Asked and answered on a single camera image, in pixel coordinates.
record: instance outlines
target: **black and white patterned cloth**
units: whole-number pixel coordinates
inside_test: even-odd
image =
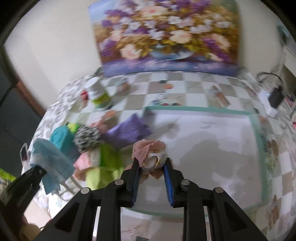
[[[77,130],[73,142],[78,151],[83,153],[98,145],[101,139],[100,131],[96,127],[82,125]]]

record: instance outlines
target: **pink cloth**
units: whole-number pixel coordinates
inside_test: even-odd
[[[133,145],[133,153],[132,160],[136,158],[139,161],[139,166],[143,167],[143,161],[147,157],[149,151],[158,152],[161,149],[165,149],[165,143],[158,140],[141,140],[136,142]],[[131,169],[132,165],[128,166],[126,170]],[[148,178],[148,175],[153,176],[155,179],[159,179],[163,175],[162,168],[155,169],[154,171],[150,171],[148,174],[145,174],[145,177],[142,180]]]
[[[85,181],[86,172],[92,168],[88,151],[82,153],[79,156],[77,161],[74,163],[74,167],[76,168],[76,170],[74,171],[73,176],[78,180]]]
[[[102,120],[92,123],[90,127],[96,127],[102,134],[108,131],[108,126]]]
[[[137,158],[140,167],[144,159],[147,157],[149,151],[165,149],[165,143],[158,140],[141,140],[133,145],[133,154],[131,158]]]
[[[79,169],[81,171],[92,167],[91,162],[89,160],[89,152],[87,151],[87,152],[81,153],[77,161],[74,163],[74,166],[76,169]]]

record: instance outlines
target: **white wall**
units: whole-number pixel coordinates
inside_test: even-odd
[[[5,43],[17,73],[46,109],[71,80],[101,65],[87,7],[96,0],[41,0]]]
[[[5,47],[28,89],[48,108],[69,81],[100,66],[87,7],[96,0],[41,0],[16,26]],[[237,0],[240,65],[256,74],[276,64],[279,20],[260,0]]]
[[[270,72],[282,51],[277,26],[279,18],[260,0],[236,0],[241,19],[240,66],[253,75]]]

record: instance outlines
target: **teal cloth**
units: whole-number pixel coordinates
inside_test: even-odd
[[[53,131],[49,139],[72,164],[74,164],[80,156],[80,152],[73,143],[74,135],[75,134],[72,133],[67,126],[60,126]]]

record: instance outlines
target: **floral patterned fabric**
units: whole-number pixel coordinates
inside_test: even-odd
[[[80,95],[83,84],[85,84],[90,77],[91,76],[86,76],[84,78],[74,80],[62,89],[55,103],[48,108],[39,123],[29,146],[29,151],[32,150],[32,143],[37,138],[49,140],[54,129],[62,125],[68,111],[71,109],[76,98]]]
[[[236,75],[234,0],[102,0],[89,13],[105,76],[139,68]]]

